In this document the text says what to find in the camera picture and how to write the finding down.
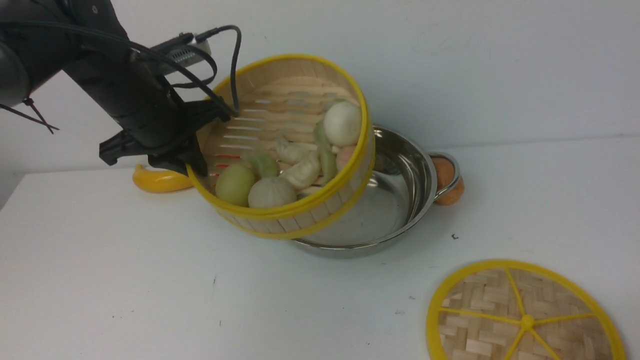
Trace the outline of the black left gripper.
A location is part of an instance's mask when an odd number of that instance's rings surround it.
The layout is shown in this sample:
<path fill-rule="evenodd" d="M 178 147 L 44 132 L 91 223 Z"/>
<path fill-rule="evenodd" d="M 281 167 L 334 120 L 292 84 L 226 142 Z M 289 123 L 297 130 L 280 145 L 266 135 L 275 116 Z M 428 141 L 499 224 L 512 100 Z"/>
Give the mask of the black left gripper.
<path fill-rule="evenodd" d="M 187 176 L 190 168 L 207 175 L 195 134 L 215 120 L 230 120 L 233 106 L 209 89 L 210 80 L 190 71 L 185 72 L 190 83 L 181 87 L 199 88 L 209 100 L 182 100 L 179 85 L 153 73 L 139 57 L 147 55 L 176 71 L 185 67 L 151 48 L 133 47 L 109 0 L 64 0 L 62 8 L 73 25 L 90 32 L 78 35 L 81 50 L 63 70 L 122 129 L 100 144 L 100 159 L 112 166 L 122 157 L 147 155 L 156 169 Z"/>

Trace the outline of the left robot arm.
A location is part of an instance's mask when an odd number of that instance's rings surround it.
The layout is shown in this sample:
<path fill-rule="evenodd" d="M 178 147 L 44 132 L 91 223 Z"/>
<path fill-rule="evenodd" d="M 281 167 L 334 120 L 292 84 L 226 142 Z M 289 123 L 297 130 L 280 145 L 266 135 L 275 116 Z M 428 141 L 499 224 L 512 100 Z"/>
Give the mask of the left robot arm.
<path fill-rule="evenodd" d="M 186 51 L 218 68 L 201 47 L 224 31 L 236 33 L 231 57 L 231 104 L 173 55 Z M 99 145 L 99 157 L 114 166 L 125 157 L 146 156 L 152 167 L 200 173 L 207 165 L 197 132 L 228 122 L 240 112 L 236 84 L 242 32 L 224 25 L 186 33 L 154 47 L 130 40 L 109 0 L 3 0 L 1 2 L 1 108 L 54 132 L 35 108 L 32 94 L 59 72 L 66 73 L 121 131 Z"/>

